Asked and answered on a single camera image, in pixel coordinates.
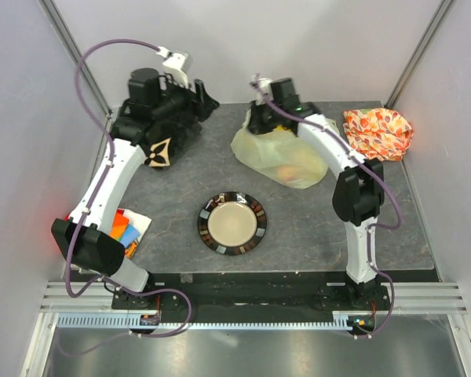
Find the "pale green plastic bag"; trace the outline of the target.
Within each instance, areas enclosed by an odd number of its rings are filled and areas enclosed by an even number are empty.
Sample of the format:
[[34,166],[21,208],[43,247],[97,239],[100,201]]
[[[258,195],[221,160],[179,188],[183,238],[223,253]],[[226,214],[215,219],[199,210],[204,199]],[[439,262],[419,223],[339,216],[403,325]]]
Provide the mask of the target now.
[[[292,189],[307,189],[319,183],[327,174],[329,167],[319,153],[301,138],[283,131],[254,135],[246,125],[249,113],[241,128],[235,133],[231,150],[235,157],[252,170]],[[283,184],[276,170],[282,165],[301,168],[301,180],[290,185]]]

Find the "black rimmed ceramic plate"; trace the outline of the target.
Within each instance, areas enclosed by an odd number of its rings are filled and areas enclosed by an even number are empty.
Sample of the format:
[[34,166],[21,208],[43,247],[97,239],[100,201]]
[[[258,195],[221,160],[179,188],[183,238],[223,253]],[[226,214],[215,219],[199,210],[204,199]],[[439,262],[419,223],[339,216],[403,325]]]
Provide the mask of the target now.
[[268,215],[262,204],[244,192],[221,192],[209,198],[197,217],[201,240],[212,251],[237,256],[254,250],[264,239]]

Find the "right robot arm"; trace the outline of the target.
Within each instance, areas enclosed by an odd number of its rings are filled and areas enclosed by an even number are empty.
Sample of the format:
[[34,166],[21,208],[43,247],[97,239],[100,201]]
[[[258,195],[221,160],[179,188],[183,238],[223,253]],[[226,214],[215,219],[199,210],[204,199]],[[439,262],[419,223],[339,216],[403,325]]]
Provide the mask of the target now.
[[336,177],[332,206],[345,226],[346,274],[352,282],[343,296],[349,307],[362,309],[372,299],[367,284],[378,274],[373,233],[385,200],[382,164],[359,154],[313,103],[302,102],[292,79],[273,81],[254,76],[250,85],[257,97],[250,103],[248,130],[264,135],[283,126],[286,133],[318,152]]

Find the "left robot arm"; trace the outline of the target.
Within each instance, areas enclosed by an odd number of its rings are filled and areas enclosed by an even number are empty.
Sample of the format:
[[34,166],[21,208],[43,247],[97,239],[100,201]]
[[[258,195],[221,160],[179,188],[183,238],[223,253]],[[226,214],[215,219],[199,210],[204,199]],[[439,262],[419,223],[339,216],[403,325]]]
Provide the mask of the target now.
[[137,169],[170,167],[220,104],[201,79],[182,85],[154,68],[133,71],[128,90],[86,194],[67,218],[53,222],[51,232],[67,266],[109,279],[147,309],[157,297],[153,275],[127,258],[125,247],[111,237],[115,215]]

